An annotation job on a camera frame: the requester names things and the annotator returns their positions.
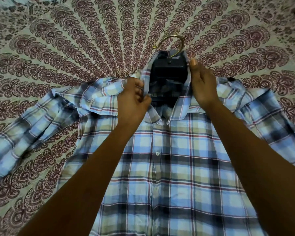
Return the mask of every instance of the fabric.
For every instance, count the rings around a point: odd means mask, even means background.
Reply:
[[[153,60],[138,77],[149,91]],[[79,121],[68,165],[79,166],[117,124],[117,94],[126,80],[52,89],[0,133],[0,175],[27,149]],[[295,164],[295,127],[273,92],[245,89],[218,78],[223,104],[289,162]],[[208,116],[191,92],[191,75],[174,108],[152,106],[127,143],[91,234],[265,235]]]
[[[0,9],[0,132],[54,87],[143,69],[151,47],[172,31],[184,36],[190,58],[218,76],[271,88],[295,125],[295,0],[64,1]],[[16,235],[55,193],[60,176],[78,167],[63,170],[78,126],[26,152],[0,180],[0,235]]]

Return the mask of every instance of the gold hook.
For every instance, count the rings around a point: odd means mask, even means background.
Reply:
[[[160,45],[161,45],[165,40],[167,40],[167,39],[170,38],[170,37],[177,37],[178,39],[180,39],[180,47],[179,47],[179,51],[178,51],[176,54],[172,55],[170,58],[173,58],[175,55],[180,54],[180,53],[182,52],[182,50],[185,48],[185,41],[184,41],[184,37],[183,37],[182,35],[179,35],[179,34],[176,34],[176,33],[171,34],[171,35],[164,35],[164,36],[162,37],[162,39],[159,41],[158,45],[157,45],[157,46],[153,46],[152,49],[157,49],[157,48],[159,48]]]

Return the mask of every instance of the blue plaid shirt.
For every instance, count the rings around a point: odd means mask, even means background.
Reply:
[[[145,94],[152,63],[134,75]],[[192,97],[190,77],[174,108],[151,106],[127,143],[91,235],[265,235],[214,126]],[[25,151],[79,120],[65,167],[74,174],[116,126],[125,82],[103,78],[52,89],[0,133],[0,178]],[[295,164],[295,126],[270,90],[218,78],[217,91],[236,117]]]

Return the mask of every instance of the paisley pattern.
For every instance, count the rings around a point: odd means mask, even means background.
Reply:
[[[271,88],[295,124],[295,39],[289,43],[293,37],[271,25],[274,7],[258,0],[263,6],[252,8],[252,1],[67,0],[55,5],[0,47],[0,131],[53,87],[107,75],[124,78],[142,69],[158,51],[152,46],[173,32],[184,36],[188,57],[217,76],[235,77],[249,88]],[[160,49],[178,46],[170,38]],[[0,181],[0,235],[16,235],[54,193],[78,137],[74,123],[27,152]]]

